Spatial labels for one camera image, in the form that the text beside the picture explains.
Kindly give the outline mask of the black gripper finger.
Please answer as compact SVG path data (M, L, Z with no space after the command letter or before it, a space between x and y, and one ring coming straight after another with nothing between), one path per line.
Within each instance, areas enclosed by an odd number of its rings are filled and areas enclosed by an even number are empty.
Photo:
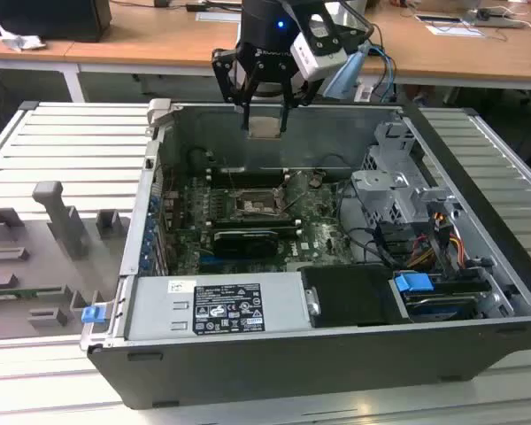
M322 80L316 80L312 82L305 81L304 85L301 87L302 91L297 97L294 96L291 80L289 77L282 77L280 85L283 101L279 130L281 133L284 133L287 130L289 111L299 106L307 106L311 104L322 85Z
M224 101L242 107L242 130L249 129L250 103L257 90L256 61L249 57L253 52L251 47L235 47L233 50L218 48L212 51L212 70ZM241 87L229 76L237 66L241 66L245 72Z

